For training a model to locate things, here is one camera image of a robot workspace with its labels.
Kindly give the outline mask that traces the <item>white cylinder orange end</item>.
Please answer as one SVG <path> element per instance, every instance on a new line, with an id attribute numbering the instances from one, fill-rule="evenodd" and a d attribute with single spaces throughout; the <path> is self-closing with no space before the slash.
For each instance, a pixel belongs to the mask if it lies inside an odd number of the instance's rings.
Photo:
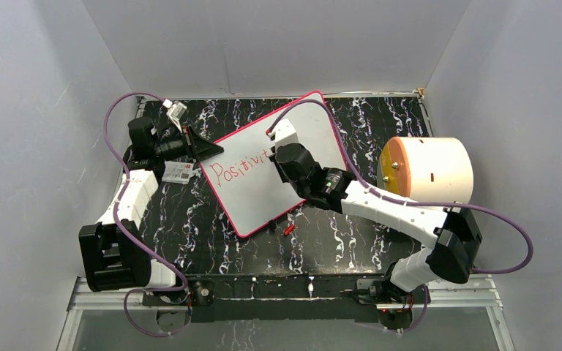
<path id="1" fill-rule="evenodd" d="M 418 202 L 468 203 L 473 168 L 453 137 L 393 137 L 379 156 L 378 187 Z"/>

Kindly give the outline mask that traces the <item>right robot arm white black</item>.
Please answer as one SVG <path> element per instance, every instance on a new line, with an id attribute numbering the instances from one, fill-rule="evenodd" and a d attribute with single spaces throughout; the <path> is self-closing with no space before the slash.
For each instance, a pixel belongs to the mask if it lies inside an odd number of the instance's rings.
<path id="1" fill-rule="evenodd" d="M 383 281 L 361 288 L 370 295 L 403 302 L 417 287 L 436 279 L 464 284 L 473 269 L 482 235 L 468 210 L 451 205 L 420 206 L 358 179 L 347 170 L 321 167 L 300 143 L 272 147 L 271 161 L 282 182 L 292 186 L 311 207 L 359 216 L 383 224 L 423 245 L 423 249 L 393 262 Z"/>

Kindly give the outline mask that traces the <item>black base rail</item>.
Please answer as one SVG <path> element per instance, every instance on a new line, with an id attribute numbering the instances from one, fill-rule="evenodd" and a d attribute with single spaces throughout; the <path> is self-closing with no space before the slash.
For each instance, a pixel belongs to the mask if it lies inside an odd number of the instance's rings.
<path id="1" fill-rule="evenodd" d="M 350 320 L 408 327 L 431 301 L 426 287 L 388 296 L 380 274 L 195 276 L 194 322 Z"/>

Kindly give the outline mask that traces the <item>pink framed whiteboard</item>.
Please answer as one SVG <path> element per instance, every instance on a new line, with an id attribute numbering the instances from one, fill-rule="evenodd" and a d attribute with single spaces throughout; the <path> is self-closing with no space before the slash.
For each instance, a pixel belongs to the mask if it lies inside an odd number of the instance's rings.
<path id="1" fill-rule="evenodd" d="M 236 234 L 246 238 L 303 203 L 269 160 L 274 145 L 266 130 L 283 114 L 297 131 L 299 142 L 323 167 L 347 169 L 341 139 L 322 108 L 324 97 L 312 91 L 220 138 L 223 152 L 201 162 L 201 168 Z"/>

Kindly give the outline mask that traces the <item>red marker cap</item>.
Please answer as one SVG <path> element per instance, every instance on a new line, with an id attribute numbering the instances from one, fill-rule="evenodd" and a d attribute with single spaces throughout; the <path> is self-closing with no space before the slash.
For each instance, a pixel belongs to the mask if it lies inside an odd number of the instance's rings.
<path id="1" fill-rule="evenodd" d="M 289 236 L 289 235 L 294 231 L 294 229 L 295 229 L 295 225 L 294 225 L 294 224 L 289 225 L 289 226 L 284 230 L 283 235 L 284 235 L 285 237 Z"/>

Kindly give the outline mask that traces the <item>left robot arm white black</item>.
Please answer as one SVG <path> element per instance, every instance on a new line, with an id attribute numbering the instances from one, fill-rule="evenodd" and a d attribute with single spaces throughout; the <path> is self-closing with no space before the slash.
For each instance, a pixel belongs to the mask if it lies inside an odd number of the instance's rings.
<path id="1" fill-rule="evenodd" d="M 201 162 L 224 149 L 190 126 L 163 138 L 150 117 L 131 120 L 128 131 L 131 144 L 120 158 L 121 186 L 106 212 L 78 234 L 87 283 L 95 292 L 158 290 L 169 303 L 180 304 L 190 292 L 185 275 L 143 243 L 140 225 L 167 161 L 186 157 Z"/>

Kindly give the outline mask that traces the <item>white printed card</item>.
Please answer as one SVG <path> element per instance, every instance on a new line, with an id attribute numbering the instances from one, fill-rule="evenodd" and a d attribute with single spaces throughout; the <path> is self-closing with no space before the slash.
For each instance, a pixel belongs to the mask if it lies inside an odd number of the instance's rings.
<path id="1" fill-rule="evenodd" d="M 173 184 L 188 184 L 192 178 L 193 170 L 193 163 L 167 161 L 162 181 Z"/>

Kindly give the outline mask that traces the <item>aluminium frame rail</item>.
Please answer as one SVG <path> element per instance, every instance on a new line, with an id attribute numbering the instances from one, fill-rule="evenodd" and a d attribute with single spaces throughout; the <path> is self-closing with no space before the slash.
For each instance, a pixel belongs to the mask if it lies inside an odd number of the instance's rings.
<path id="1" fill-rule="evenodd" d="M 488 275 L 472 277 L 465 284 L 445 281 L 427 285 L 429 307 L 501 307 L 494 281 Z M 127 289 L 92 292 L 85 279 L 75 283 L 67 310 L 120 310 Z M 234 276 L 215 285 L 212 305 L 221 302 L 352 301 L 341 295 L 334 279 L 325 276 L 292 276 L 288 282 L 254 276 Z"/>

